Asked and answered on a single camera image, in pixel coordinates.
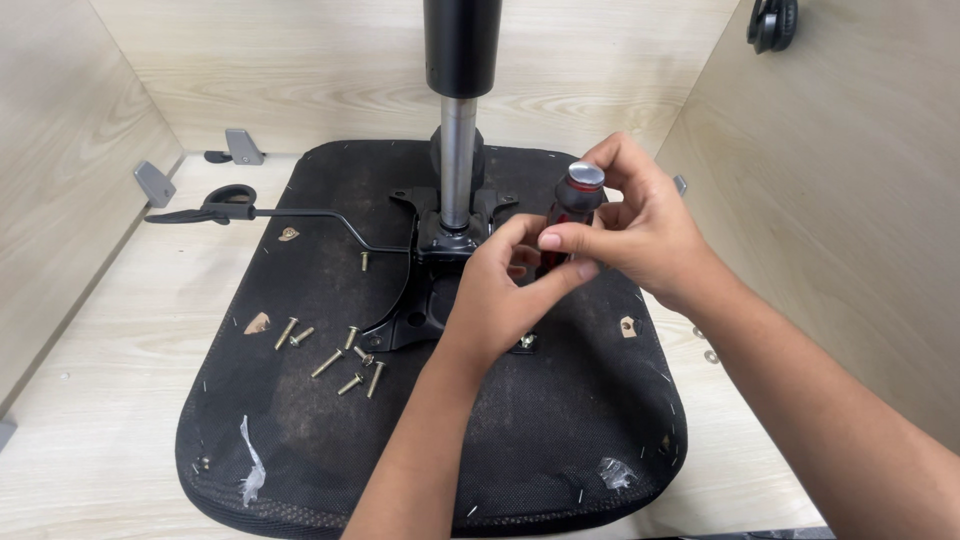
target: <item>bolt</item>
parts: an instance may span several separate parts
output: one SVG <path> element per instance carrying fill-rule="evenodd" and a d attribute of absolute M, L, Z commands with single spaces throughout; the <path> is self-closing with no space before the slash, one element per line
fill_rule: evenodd
<path fill-rule="evenodd" d="M 369 366 L 370 364 L 373 363 L 373 355 L 361 349 L 359 345 L 354 347 L 353 351 L 357 353 L 357 355 L 360 356 L 360 358 L 363 359 L 364 366 Z"/>
<path fill-rule="evenodd" d="M 276 341 L 276 345 L 274 345 L 274 351 L 280 350 L 280 347 L 283 345 L 283 342 L 286 341 L 287 336 L 290 335 L 290 331 L 294 329 L 294 326 L 296 326 L 299 321 L 300 320 L 297 317 L 290 317 L 290 324 L 287 325 L 286 330 L 284 330 L 283 333 L 280 335 L 280 339 Z"/>
<path fill-rule="evenodd" d="M 343 396 L 344 394 L 349 392 L 352 387 L 356 386 L 357 384 L 363 384 L 363 376 L 360 375 L 359 373 L 354 373 L 353 380 L 351 380 L 347 384 L 344 384 L 343 388 L 337 390 L 337 395 Z"/>
<path fill-rule="evenodd" d="M 353 338 L 357 336 L 357 333 L 360 331 L 357 327 L 350 327 L 350 335 L 347 336 L 347 343 L 344 345 L 344 351 L 350 350 L 350 345 L 353 345 Z"/>
<path fill-rule="evenodd" d="M 293 345 L 294 347 L 299 347 L 300 342 L 303 341 L 303 339 L 306 338 L 306 336 L 310 335 L 311 333 L 313 333 L 313 327 L 310 327 L 305 331 L 302 331 L 300 335 L 297 335 L 297 336 L 291 335 L 290 344 Z"/>
<path fill-rule="evenodd" d="M 383 373 L 383 366 L 387 364 L 383 362 L 376 362 L 376 371 L 373 372 L 373 380 L 370 381 L 370 390 L 367 390 L 367 399 L 373 397 L 373 390 L 376 388 L 376 383 L 380 380 L 380 374 Z"/>
<path fill-rule="evenodd" d="M 317 377 L 319 374 L 323 373 L 324 370 L 330 367 L 333 362 L 337 361 L 338 358 L 344 355 L 344 352 L 340 349 L 337 349 L 337 352 L 333 355 L 330 355 L 330 358 L 327 358 L 326 361 L 317 368 L 317 371 L 310 374 L 310 377 Z"/>

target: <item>headphones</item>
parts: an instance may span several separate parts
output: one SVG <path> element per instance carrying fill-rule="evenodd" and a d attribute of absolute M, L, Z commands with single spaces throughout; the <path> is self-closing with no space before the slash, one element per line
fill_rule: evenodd
<path fill-rule="evenodd" d="M 757 54 L 787 48 L 797 32 L 797 0 L 756 0 L 747 42 Z"/>

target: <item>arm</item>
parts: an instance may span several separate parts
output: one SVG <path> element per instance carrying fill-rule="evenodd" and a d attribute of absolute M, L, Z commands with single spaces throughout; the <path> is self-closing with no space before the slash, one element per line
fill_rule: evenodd
<path fill-rule="evenodd" d="M 460 452 L 473 401 L 493 362 L 564 294 L 591 280 L 591 260 L 518 287 L 511 277 L 540 264 L 546 219 L 516 215 L 470 258 L 444 336 L 420 372 L 343 538 L 449 538 Z"/>
<path fill-rule="evenodd" d="M 598 210 L 601 227 L 546 229 L 540 247 L 616 266 L 686 315 L 839 538 L 960 538 L 960 457 L 743 284 L 628 136 L 612 135 L 584 160 L 607 171 L 623 203 Z"/>

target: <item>wood panel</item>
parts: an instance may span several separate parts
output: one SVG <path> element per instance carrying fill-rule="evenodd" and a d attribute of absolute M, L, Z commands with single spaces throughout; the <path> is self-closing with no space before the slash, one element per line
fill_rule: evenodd
<path fill-rule="evenodd" d="M 87 0 L 4 2 L 0 50 L 2 398 L 182 150 Z"/>
<path fill-rule="evenodd" d="M 272 155 L 261 167 L 236 167 L 190 155 L 174 178 L 177 197 L 162 211 L 195 208 L 224 184 L 253 186 L 257 202 L 271 208 L 296 161 Z M 11 409 L 18 429 L 0 453 L 0 537 L 248 537 L 186 499 L 174 442 L 183 401 L 267 223 L 136 229 Z M 821 525 L 723 367 L 705 360 L 707 341 L 681 315 L 645 300 L 684 401 L 686 462 L 638 513 L 551 538 Z M 237 321 L 237 331 L 247 322 Z"/>
<path fill-rule="evenodd" d="M 759 57 L 752 5 L 658 161 L 750 286 L 960 452 L 960 4 L 801 0 Z"/>
<path fill-rule="evenodd" d="M 267 152 L 428 138 L 420 0 L 92 0 L 180 143 Z M 489 143 L 579 155 L 613 131 L 656 152 L 736 0 L 505 2 Z"/>

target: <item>screw hole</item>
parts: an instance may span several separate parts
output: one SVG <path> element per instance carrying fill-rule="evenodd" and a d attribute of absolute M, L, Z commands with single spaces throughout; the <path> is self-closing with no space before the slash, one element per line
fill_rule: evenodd
<path fill-rule="evenodd" d="M 407 317 L 407 324 L 409 324 L 414 328 L 423 326 L 423 323 L 425 322 L 426 322 L 426 315 L 420 312 L 411 313 L 410 316 Z"/>

